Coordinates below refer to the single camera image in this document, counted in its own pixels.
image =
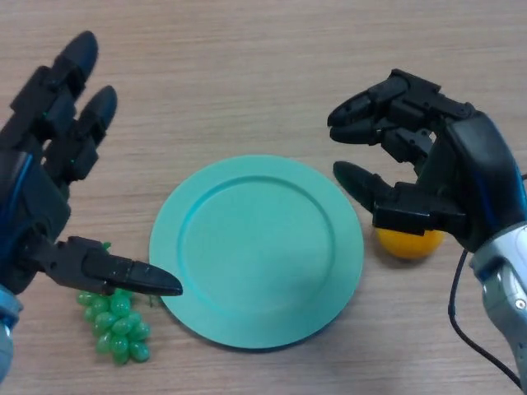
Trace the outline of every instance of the orange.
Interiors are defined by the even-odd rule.
[[[409,235],[395,230],[375,229],[382,246],[397,258],[419,259],[433,253],[445,234],[439,230],[427,230],[423,236]]]

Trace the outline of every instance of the black cable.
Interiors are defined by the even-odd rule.
[[[501,370],[501,372],[506,374],[507,377],[511,379],[512,382],[516,384],[519,389],[521,389],[521,382],[518,376],[516,376],[512,370],[510,370],[505,364],[503,364],[503,362],[498,360],[494,355],[492,355],[490,352],[482,348],[479,344],[477,344],[470,337],[468,337],[461,330],[457,321],[455,320],[455,294],[458,290],[459,278],[461,276],[461,271],[463,270],[464,261],[467,258],[467,253],[468,251],[464,249],[463,253],[461,254],[461,257],[459,257],[458,267],[455,269],[454,280],[452,281],[452,288],[450,290],[450,298],[448,301],[448,317],[450,319],[450,323],[452,324],[452,328],[455,330],[458,336],[461,337],[461,340],[467,343],[473,350],[475,350],[481,356],[486,358],[491,364]]]

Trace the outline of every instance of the green grapes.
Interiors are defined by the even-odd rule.
[[[108,249],[110,243],[103,243]],[[116,365],[125,365],[130,358],[145,362],[150,350],[145,340],[150,337],[150,325],[142,321],[141,314],[131,310],[133,292],[115,290],[112,296],[81,291],[77,303],[84,306],[84,319],[91,323],[91,332],[97,338],[97,354],[111,354]]]

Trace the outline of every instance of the robotic hand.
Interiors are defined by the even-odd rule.
[[[488,317],[508,341],[527,394],[527,197],[518,166],[492,120],[440,86],[400,70],[337,107],[330,136],[380,143],[410,162],[415,184],[391,187],[378,174],[336,162],[335,178],[373,225],[423,235],[452,234],[473,253]]]
[[[61,286],[110,295],[116,287],[149,295],[181,295],[180,282],[146,263],[110,255],[99,241],[55,243],[70,217],[69,186],[85,179],[117,109],[111,86],[74,119],[75,100],[97,59],[86,31],[41,66],[14,99],[0,132],[0,382],[11,364],[11,332],[20,294],[37,272]]]

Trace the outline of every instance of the wooden table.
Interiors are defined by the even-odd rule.
[[[394,182],[412,180],[379,147],[331,142],[334,106],[399,67],[487,111],[527,170],[525,0],[4,0],[0,116],[40,64],[82,30],[100,41],[91,94],[106,84],[119,111],[100,160],[72,188],[64,232],[111,240],[147,259],[158,209],[194,171],[229,156],[271,153],[329,177],[351,160]],[[16,356],[2,394],[425,395],[519,393],[454,334],[446,304],[461,248],[448,239],[419,265],[381,251],[355,202],[366,240],[360,289],[323,334],[282,352],[218,350],[139,306],[153,325],[153,357],[115,368],[94,352],[72,290],[38,276],[21,296]],[[507,363],[470,270],[459,289],[466,332]]]

